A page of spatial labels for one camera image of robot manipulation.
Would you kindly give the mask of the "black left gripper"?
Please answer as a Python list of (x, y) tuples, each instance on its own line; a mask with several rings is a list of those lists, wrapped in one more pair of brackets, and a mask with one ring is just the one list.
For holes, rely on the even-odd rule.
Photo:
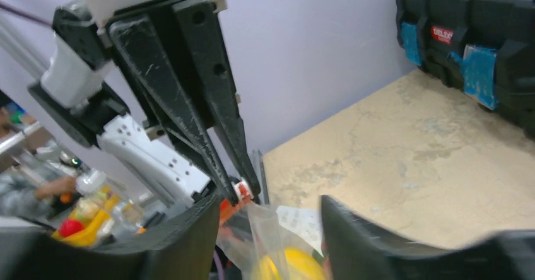
[(69, 64), (90, 70), (81, 82), (81, 102), (50, 101), (50, 115), (70, 136), (98, 136), (129, 109), (100, 81), (109, 62), (136, 94), (148, 125), (185, 136), (200, 152), (217, 188), (233, 205), (238, 197), (207, 129), (214, 129), (232, 164), (250, 188), (261, 191), (245, 142), (232, 70), (218, 19), (226, 0), (154, 0), (117, 11), (104, 28), (105, 44), (80, 0), (57, 8), (52, 23), (66, 45)]

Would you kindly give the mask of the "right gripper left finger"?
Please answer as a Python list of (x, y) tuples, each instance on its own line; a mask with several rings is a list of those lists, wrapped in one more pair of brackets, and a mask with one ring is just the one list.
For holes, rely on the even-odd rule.
[(95, 248), (39, 228), (1, 228), (1, 279), (208, 279), (220, 219), (212, 195), (127, 240)]

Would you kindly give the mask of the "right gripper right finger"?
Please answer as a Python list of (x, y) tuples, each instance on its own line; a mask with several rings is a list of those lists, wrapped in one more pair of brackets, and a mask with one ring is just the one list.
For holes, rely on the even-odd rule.
[(532, 230), (447, 250), (398, 235), (328, 195), (320, 212), (334, 279), (534, 279)]

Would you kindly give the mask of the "yellow lemon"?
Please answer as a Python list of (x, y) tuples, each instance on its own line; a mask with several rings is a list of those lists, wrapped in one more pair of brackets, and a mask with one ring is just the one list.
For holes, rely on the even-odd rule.
[(288, 247), (265, 255), (254, 265), (249, 279), (327, 279), (322, 266), (309, 254)]

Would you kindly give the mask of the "clear zip top bag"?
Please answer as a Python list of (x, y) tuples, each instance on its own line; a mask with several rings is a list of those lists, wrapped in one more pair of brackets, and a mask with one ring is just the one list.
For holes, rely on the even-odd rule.
[(294, 247), (311, 255), (331, 278), (328, 256), (324, 254), (319, 212), (290, 206), (257, 204), (243, 180), (235, 180), (239, 203), (220, 206), (217, 246), (242, 272), (244, 279), (259, 259)]

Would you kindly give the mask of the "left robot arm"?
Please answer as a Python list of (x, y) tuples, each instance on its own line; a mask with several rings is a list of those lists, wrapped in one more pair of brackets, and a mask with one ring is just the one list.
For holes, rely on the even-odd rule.
[(162, 203), (218, 192), (230, 204), (261, 184), (218, 14), (226, 0), (151, 0), (98, 27), (88, 6), (59, 6), (56, 53), (29, 92), (78, 144), (116, 157)]

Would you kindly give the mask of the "background person hand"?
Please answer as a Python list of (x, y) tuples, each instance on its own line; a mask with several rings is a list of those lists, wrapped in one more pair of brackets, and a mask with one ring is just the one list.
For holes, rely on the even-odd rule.
[(70, 194), (76, 191), (76, 177), (63, 176), (51, 182), (38, 186), (34, 191), (34, 196), (38, 200)]

